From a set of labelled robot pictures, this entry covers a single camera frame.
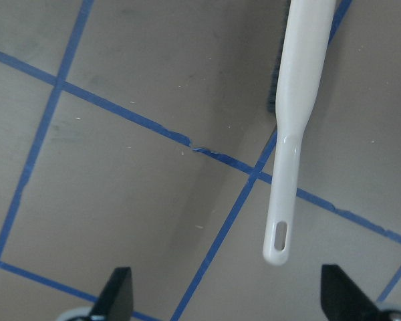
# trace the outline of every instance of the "concrete floor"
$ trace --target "concrete floor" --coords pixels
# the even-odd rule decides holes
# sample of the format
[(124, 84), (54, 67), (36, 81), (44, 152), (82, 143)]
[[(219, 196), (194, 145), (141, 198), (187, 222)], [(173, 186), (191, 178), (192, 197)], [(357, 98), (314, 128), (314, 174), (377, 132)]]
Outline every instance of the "concrete floor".
[(401, 1), (351, 4), (289, 261), (262, 258), (284, 2), (0, 0), (0, 321), (92, 305), (121, 265), (134, 320), (325, 320), (324, 263), (401, 306)]

